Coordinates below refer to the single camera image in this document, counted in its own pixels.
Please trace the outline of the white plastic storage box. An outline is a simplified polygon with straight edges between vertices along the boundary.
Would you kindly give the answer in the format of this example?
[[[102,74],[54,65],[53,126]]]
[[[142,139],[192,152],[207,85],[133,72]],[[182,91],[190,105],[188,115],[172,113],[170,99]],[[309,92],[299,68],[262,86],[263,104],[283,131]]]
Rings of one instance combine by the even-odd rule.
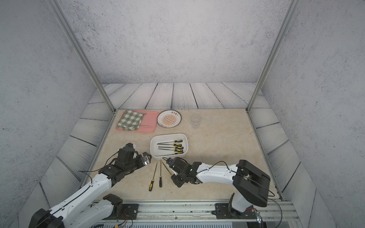
[[[189,147],[188,147],[187,137],[184,134],[155,136],[150,142],[151,155],[155,159],[161,160],[163,158],[162,155],[175,153],[173,151],[159,150],[158,149],[159,146],[157,145],[157,143],[160,143],[160,142],[168,142],[168,141],[174,141],[174,140],[183,140],[183,142],[180,143],[180,144],[182,144],[182,147],[183,147],[183,154],[175,155],[175,156],[168,156],[166,158],[185,157],[187,155]]]

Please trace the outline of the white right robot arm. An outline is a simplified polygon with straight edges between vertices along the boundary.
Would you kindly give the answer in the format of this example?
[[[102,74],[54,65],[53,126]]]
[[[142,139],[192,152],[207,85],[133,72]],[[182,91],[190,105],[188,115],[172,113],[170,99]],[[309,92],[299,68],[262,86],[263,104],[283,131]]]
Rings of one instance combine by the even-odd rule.
[[[202,162],[189,164],[185,159],[163,158],[174,172],[171,179],[177,187],[184,183],[203,184],[209,182],[228,184],[235,187],[238,194],[230,200],[231,211],[243,213],[250,208],[267,207],[271,178],[247,160],[228,165],[219,161],[213,165]]]

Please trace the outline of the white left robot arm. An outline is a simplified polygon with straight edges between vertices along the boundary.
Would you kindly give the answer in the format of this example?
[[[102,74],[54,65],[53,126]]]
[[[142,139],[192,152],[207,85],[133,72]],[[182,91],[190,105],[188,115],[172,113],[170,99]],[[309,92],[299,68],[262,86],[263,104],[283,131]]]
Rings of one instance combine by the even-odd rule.
[[[49,210],[40,209],[31,217],[31,228],[89,228],[102,219],[122,215],[123,200],[106,195],[100,202],[89,205],[111,189],[125,176],[151,162],[147,152],[139,154],[129,143],[117,152],[117,157],[98,170],[98,174],[77,192]]]

